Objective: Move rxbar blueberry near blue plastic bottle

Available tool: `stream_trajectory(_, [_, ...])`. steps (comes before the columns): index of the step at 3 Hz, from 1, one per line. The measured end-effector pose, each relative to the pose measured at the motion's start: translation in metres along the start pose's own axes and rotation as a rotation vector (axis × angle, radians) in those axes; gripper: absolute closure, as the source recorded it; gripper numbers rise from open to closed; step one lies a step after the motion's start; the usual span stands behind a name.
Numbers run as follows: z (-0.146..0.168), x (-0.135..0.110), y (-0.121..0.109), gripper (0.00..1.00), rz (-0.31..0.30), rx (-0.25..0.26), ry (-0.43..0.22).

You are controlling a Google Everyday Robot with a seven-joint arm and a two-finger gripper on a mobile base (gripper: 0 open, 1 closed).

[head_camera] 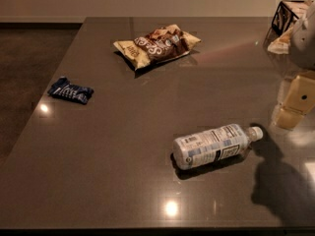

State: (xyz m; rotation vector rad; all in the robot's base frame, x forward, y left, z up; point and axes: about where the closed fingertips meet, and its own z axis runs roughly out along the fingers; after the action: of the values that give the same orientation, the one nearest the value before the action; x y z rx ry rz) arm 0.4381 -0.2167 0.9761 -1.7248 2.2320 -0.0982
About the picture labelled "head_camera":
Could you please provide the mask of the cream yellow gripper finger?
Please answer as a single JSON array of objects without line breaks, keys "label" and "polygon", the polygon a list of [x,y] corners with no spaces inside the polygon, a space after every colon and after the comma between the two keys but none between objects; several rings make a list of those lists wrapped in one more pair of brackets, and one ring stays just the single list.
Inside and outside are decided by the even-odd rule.
[{"label": "cream yellow gripper finger", "polygon": [[315,107],[315,74],[298,74],[289,84],[288,92],[276,114],[275,124],[294,129]]}]

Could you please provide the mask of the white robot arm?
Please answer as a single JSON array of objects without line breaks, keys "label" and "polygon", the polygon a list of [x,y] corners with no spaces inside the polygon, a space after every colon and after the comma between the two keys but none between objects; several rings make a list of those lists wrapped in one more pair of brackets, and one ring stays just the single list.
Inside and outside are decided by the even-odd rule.
[{"label": "white robot arm", "polygon": [[275,124],[283,129],[294,129],[315,107],[315,3],[293,26],[290,37],[291,62],[302,68],[290,82]]}]

